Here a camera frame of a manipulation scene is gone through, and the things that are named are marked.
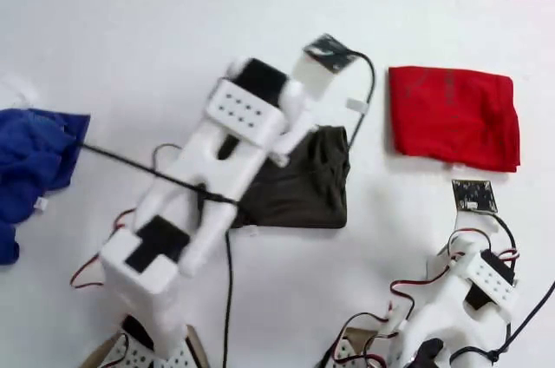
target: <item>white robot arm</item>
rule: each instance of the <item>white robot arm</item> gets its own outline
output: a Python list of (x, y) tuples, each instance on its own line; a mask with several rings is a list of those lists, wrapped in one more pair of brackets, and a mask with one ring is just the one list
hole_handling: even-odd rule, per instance
[[(194, 276), (223, 239), (236, 202), (266, 159), (284, 167), (315, 127), (308, 102), (301, 83), (273, 67), (256, 59), (234, 63), (178, 159), (164, 170), (227, 201), (208, 198), (195, 219), (196, 193), (158, 179), (140, 201), (133, 227), (102, 248), (107, 286), (144, 326), (160, 357), (168, 358), (186, 336), (180, 276)], [(190, 212), (187, 221), (161, 217), (176, 201)]]

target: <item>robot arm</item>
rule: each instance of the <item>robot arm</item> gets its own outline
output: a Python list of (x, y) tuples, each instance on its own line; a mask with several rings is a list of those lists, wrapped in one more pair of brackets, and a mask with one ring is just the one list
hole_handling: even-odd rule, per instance
[[(107, 286), (144, 326), (161, 357), (168, 358), (186, 336), (180, 275), (194, 276), (210, 256), (235, 218), (233, 202), (266, 159), (284, 167), (314, 128), (308, 102), (302, 85), (273, 67), (256, 59), (233, 64), (178, 159), (165, 170), (230, 202), (208, 199), (194, 219), (196, 193), (156, 180), (136, 209), (133, 230), (122, 228), (102, 248)], [(187, 219), (164, 219), (169, 203), (187, 211)]]
[(481, 251), (476, 240), (465, 234), (454, 242), (454, 250), (463, 254), (459, 260), (451, 259), (445, 251), (434, 257), (448, 265), (449, 271), (436, 282), (437, 290), (426, 305), (409, 320), (404, 319), (403, 309), (392, 311), (391, 323), (384, 329), (399, 335), (390, 350), (389, 367), (491, 366), (488, 359), (474, 352), (461, 355), (452, 364), (449, 357), (466, 346), (493, 349), (498, 345), (486, 336), (484, 326), (510, 323), (518, 296), (514, 273), (489, 249)]

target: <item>white bracket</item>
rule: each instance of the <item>white bracket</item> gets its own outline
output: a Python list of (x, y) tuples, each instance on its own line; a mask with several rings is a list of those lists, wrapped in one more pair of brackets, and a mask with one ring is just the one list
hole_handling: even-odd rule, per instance
[(499, 306), (499, 314), (510, 323), (518, 294), (510, 283), (497, 273), (479, 253), (465, 256), (453, 265), (454, 270), (463, 278), (472, 281)]

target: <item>red wire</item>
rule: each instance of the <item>red wire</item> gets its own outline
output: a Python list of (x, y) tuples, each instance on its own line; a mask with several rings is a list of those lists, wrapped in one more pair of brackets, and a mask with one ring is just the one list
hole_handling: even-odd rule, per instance
[(98, 368), (109, 368), (111, 366), (116, 366), (118, 365), (123, 359), (125, 359), (125, 357), (127, 356), (127, 352), (129, 351), (129, 336), (126, 333), (121, 333), (121, 336), (123, 336), (123, 338), (125, 339), (125, 351), (123, 352), (123, 355), (121, 357), (119, 357), (118, 359), (115, 359), (112, 362), (108, 362), (104, 365), (99, 366)]
[(410, 309), (408, 310), (406, 319), (410, 317), (413, 310), (415, 309), (415, 305), (416, 305), (415, 299), (410, 294), (406, 294), (405, 292), (400, 292), (399, 290), (396, 290), (395, 287), (403, 284), (407, 286), (427, 286), (428, 284), (432, 284), (438, 279), (440, 279), (441, 277), (443, 277), (448, 271), (449, 271), (449, 266), (446, 266), (444, 270), (439, 275), (435, 276), (433, 279), (426, 279), (426, 280), (398, 279), (389, 285), (389, 290), (395, 296), (403, 297), (404, 299), (410, 300)]
[(385, 359), (383, 359), (379, 355), (376, 355), (374, 353), (369, 353), (366, 356), (366, 360), (368, 361), (369, 359), (372, 359), (373, 361), (376, 361), (378, 364), (380, 364), (382, 366), (382, 368), (388, 368), (388, 365), (386, 364)]
[[(123, 212), (118, 214), (118, 216), (114, 219), (112, 232), (108, 236), (108, 239), (112, 238), (114, 233), (116, 233), (118, 230), (122, 229), (125, 226), (124, 223), (120, 223), (120, 220), (123, 217), (127, 216), (128, 214), (131, 214), (134, 211), (135, 211), (135, 209), (133, 208), (133, 209), (124, 210)], [(98, 253), (93, 255), (85, 264), (80, 266), (79, 269), (77, 271), (75, 271), (75, 273), (71, 277), (71, 280), (69, 281), (69, 285), (72, 286), (75, 290), (79, 290), (80, 288), (91, 287), (91, 286), (104, 286), (104, 283), (101, 283), (100, 281), (94, 281), (94, 282), (91, 282), (91, 283), (79, 284), (77, 286), (74, 286), (74, 284), (73, 284), (75, 282), (75, 280), (77, 279), (77, 277), (79, 277), (79, 274), (81, 274), (85, 270), (85, 268), (87, 268), (88, 266), (93, 264), (96, 260), (98, 260)]]
[(461, 232), (465, 232), (465, 233), (479, 233), (480, 235), (482, 235), (484, 238), (486, 238), (487, 240), (487, 244), (489, 245), (489, 249), (491, 251), (492, 249), (492, 241), (489, 239), (489, 236), (487, 235), (487, 233), (485, 233), (484, 231), (480, 230), (480, 229), (476, 229), (475, 227), (463, 227), (462, 229), (457, 229), (456, 231), (453, 231), (453, 233), (451, 233), (451, 235), (449, 236), (449, 240), (447, 241), (447, 254), (449, 256), (451, 256), (451, 243), (453, 242), (453, 236), (456, 233), (461, 233)]

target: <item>black cloth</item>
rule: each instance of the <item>black cloth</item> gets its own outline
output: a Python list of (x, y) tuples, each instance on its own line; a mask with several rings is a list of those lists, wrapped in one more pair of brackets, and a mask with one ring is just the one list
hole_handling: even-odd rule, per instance
[(344, 227), (349, 169), (345, 128), (321, 127), (295, 148), (287, 167), (262, 166), (232, 227)]

